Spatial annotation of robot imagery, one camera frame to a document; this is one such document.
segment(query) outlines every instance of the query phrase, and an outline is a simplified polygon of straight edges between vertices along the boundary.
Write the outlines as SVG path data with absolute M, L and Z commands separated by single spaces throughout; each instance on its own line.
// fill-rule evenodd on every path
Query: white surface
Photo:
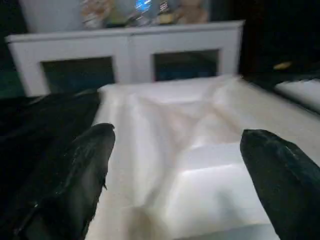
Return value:
M 154 53 L 219 50 L 218 73 L 237 71 L 242 21 L 13 35 L 7 38 L 28 96 L 49 94 L 40 62 L 112 56 L 115 81 L 153 81 Z
M 272 131 L 319 165 L 317 118 L 230 76 L 102 91 L 96 122 L 115 125 L 116 143 L 87 240 L 150 229 L 161 237 L 141 239 L 278 239 L 241 159 L 241 134 Z
M 320 110 L 320 82 L 318 80 L 284 82 L 275 88 Z
M 31 33 L 83 29 L 81 0 L 19 0 Z
M 170 25 L 170 26 L 150 26 L 150 27 L 128 27 L 112 28 L 94 31 L 72 31 L 72 32 L 54 32 L 54 33 L 37 33 L 37 34 L 18 34 L 9 35 L 6 38 L 8 43 L 13 42 L 32 42 L 47 40 L 66 40 L 77 38 L 95 38 L 109 36 L 128 36 L 128 35 L 146 35 L 146 34 L 163 34 L 177 32 L 197 32 L 197 31 L 218 31 L 242 28 L 244 21 L 222 21 L 205 24 L 188 24 L 188 25 Z

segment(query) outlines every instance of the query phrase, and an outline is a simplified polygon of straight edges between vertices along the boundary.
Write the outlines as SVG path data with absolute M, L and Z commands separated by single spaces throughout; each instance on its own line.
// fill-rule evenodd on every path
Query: dark wall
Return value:
M 0 69 L 14 69 L 5 37 L 27 33 L 27 26 L 18 0 L 0 0 Z

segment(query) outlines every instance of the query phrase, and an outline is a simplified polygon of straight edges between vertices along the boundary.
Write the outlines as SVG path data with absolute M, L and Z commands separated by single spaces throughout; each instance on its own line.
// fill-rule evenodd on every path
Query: teddy bear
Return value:
M 202 24 L 209 20 L 208 12 L 202 7 L 203 0 L 180 0 L 175 11 L 178 24 Z

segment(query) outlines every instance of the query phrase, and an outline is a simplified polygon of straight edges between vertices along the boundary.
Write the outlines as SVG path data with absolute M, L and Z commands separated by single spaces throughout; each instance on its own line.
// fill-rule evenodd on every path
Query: glass cabinet door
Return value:
M 116 83 L 113 57 L 44 61 L 41 66 L 51 93 L 98 89 Z

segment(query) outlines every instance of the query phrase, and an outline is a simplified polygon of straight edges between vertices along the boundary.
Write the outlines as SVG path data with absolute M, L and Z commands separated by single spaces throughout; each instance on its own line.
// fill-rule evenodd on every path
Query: black fabric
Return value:
M 0 101 L 1 239 L 84 238 L 115 141 L 91 128 L 99 105 L 91 90 Z
M 318 239 L 320 168 L 298 146 L 266 130 L 245 130 L 240 150 L 280 239 Z

